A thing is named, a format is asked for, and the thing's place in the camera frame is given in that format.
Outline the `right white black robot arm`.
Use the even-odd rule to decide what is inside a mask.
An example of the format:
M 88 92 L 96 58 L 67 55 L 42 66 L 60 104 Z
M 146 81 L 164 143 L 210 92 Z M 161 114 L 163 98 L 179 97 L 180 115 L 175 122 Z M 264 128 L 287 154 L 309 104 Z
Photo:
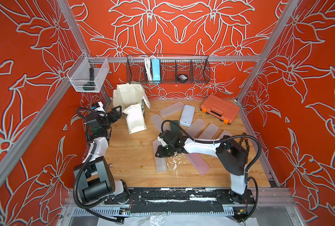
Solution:
M 257 138 L 243 133 L 236 136 L 224 135 L 220 139 L 199 139 L 191 136 L 178 123 L 164 120 L 158 141 L 161 143 L 155 154 L 158 158 L 175 157 L 180 153 L 198 153 L 218 158 L 230 174 L 229 198 L 233 203 L 239 203 L 245 198 L 248 183 L 252 180 L 256 189 L 253 207 L 250 211 L 246 208 L 245 214 L 234 219 L 245 223 L 253 215 L 258 205 L 259 188 L 256 179 L 249 176 L 249 170 L 262 153 L 262 146 Z

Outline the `translucent frosted pencil case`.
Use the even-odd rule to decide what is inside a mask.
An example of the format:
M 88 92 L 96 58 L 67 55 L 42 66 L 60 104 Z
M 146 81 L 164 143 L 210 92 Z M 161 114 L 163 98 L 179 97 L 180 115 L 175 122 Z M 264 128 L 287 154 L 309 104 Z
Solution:
M 192 125 L 186 130 L 186 132 L 194 138 L 197 138 L 197 135 L 205 127 L 206 122 L 202 119 L 196 119 Z

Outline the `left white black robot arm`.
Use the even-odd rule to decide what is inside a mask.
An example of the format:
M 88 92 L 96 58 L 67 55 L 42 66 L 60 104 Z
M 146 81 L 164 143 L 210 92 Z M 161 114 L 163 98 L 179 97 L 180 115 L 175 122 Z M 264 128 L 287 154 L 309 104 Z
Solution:
M 105 159 L 105 153 L 110 144 L 112 124 L 122 117 L 122 107 L 119 105 L 106 112 L 102 103 L 99 102 L 91 109 L 87 109 L 89 112 L 87 116 L 80 112 L 82 109 L 79 107 L 76 112 L 84 121 L 88 153 L 82 163 L 75 166 L 73 170 L 74 202 L 79 208 L 96 217 L 123 224 L 123 217 L 112 219 L 92 210 L 110 198 L 116 198 L 122 203 L 129 200 L 126 183 L 123 180 L 115 181 Z

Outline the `pink translucent pencil case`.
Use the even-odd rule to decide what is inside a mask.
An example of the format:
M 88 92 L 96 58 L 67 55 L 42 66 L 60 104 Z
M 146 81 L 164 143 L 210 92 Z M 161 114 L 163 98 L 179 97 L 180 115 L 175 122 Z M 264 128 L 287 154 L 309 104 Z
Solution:
M 184 156 L 201 175 L 205 175 L 210 170 L 210 166 L 198 153 L 185 153 Z

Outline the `white printed canvas tote bag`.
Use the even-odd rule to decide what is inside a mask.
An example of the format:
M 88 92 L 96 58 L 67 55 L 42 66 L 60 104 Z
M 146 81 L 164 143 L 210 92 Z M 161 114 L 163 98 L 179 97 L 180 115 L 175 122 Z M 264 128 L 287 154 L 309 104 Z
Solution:
M 146 130 L 145 107 L 151 108 L 145 89 L 141 84 L 121 84 L 113 91 L 113 106 L 121 106 L 126 115 L 129 134 Z

